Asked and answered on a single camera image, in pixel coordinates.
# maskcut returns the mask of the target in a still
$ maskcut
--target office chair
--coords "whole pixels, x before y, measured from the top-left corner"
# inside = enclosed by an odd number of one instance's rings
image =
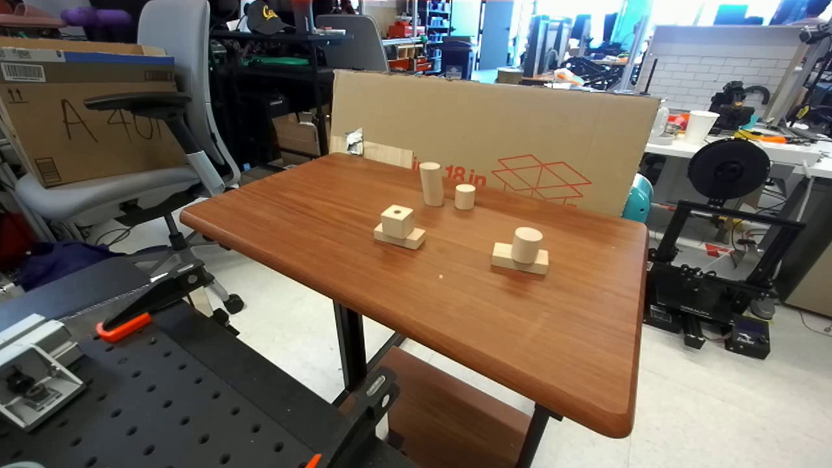
[[[685,347],[701,348],[701,322],[706,322],[726,334],[728,352],[757,360],[768,355],[767,322],[748,318],[745,309],[778,300],[772,286],[778,264],[802,225],[726,209],[728,200],[758,190],[767,173],[767,153],[745,142],[718,142],[693,153],[689,179],[706,198],[706,205],[679,200],[657,250],[649,252],[645,313],[649,326],[681,334]],[[720,279],[706,269],[672,265],[679,256],[675,239],[692,218],[713,225],[718,238],[726,235],[733,250],[763,250],[742,281]],[[754,243],[740,235],[752,233],[752,226],[768,226],[767,239]]]
[[[14,183],[18,200],[56,233],[82,239],[78,225],[116,218],[138,226],[163,218],[170,247],[180,259],[195,260],[177,230],[173,212],[199,195],[219,195],[237,186],[239,169],[225,152],[209,113],[208,92],[208,4],[202,0],[152,0],[138,21],[138,43],[160,47],[177,60],[181,95],[146,95],[91,99],[91,109],[129,109],[143,117],[163,121],[185,149],[187,166],[155,169],[87,179],[63,187],[43,187],[26,174]],[[212,279],[206,286],[229,307],[242,309],[239,296],[225,294]]]
[[[386,56],[378,31],[365,17],[317,17],[319,29],[343,29],[350,40],[324,51],[326,68],[386,74]]]

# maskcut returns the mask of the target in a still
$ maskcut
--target wooden cylinder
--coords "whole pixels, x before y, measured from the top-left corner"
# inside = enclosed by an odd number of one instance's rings
[[[455,190],[455,209],[456,212],[471,212],[472,209],[472,200],[476,200],[476,187],[472,186],[456,186]]]
[[[441,205],[445,203],[441,165],[424,161],[424,165],[419,165],[419,174],[420,174],[424,205]]]
[[[541,243],[542,243],[542,233],[531,230],[531,226],[516,226],[515,243],[512,243],[512,260],[515,264],[534,264]]]

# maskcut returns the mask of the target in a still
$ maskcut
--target perforated metal plate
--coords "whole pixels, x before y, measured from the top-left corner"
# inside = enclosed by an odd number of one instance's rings
[[[79,348],[72,372],[85,394],[30,435],[0,422],[0,463],[248,468],[304,467],[313,452],[152,326],[122,347]]]

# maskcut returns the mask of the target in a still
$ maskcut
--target wooden table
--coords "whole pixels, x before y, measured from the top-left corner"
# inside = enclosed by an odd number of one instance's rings
[[[416,209],[416,226],[427,230],[419,252],[372,239],[391,203]],[[648,230],[497,190],[479,190],[476,203],[471,214],[456,214],[453,200],[424,209],[416,173],[324,156],[191,205],[181,222],[527,395],[541,411],[625,438]],[[489,264],[490,246],[510,243],[521,225],[545,238],[542,279]]]

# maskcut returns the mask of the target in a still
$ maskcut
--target floor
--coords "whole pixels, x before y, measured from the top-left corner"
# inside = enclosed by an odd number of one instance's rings
[[[134,230],[116,250],[163,243],[163,226]],[[341,367],[329,302],[237,252],[198,243],[195,252],[243,296],[234,326],[252,348],[333,400]],[[365,321],[365,348],[390,331]],[[531,411],[531,400],[471,370],[406,344],[406,352]],[[572,422],[547,424],[534,467],[832,467],[832,322],[780,307],[763,361],[701,352],[679,337],[645,328],[637,422],[628,439],[606,439]]]

